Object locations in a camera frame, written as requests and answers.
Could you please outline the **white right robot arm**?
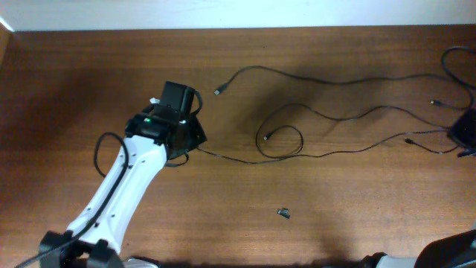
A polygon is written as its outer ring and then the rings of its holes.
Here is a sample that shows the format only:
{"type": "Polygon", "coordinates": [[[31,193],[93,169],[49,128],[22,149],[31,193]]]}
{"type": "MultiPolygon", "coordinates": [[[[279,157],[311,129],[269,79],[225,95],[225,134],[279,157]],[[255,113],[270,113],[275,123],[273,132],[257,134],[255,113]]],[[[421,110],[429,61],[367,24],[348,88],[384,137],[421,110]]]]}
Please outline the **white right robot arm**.
{"type": "MultiPolygon", "coordinates": [[[[463,113],[447,131],[447,136],[463,150],[459,158],[475,156],[475,109],[463,113]]],[[[475,266],[475,230],[456,234],[428,244],[412,258],[398,258],[383,252],[368,255],[358,267],[371,268],[443,268],[475,266]]]]}

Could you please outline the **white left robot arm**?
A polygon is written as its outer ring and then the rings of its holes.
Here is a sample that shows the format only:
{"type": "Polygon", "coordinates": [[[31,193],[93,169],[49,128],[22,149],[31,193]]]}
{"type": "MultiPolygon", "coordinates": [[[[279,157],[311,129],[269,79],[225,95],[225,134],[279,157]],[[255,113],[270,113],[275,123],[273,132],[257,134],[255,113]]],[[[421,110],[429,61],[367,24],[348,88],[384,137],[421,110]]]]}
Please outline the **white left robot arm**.
{"type": "Polygon", "coordinates": [[[195,89],[166,82],[161,97],[128,120],[124,136],[118,138],[118,156],[89,204],[64,233],[43,237],[41,267],[158,267],[155,260],[123,261],[119,254],[151,181],[206,140],[194,101],[202,101],[195,89]]]}

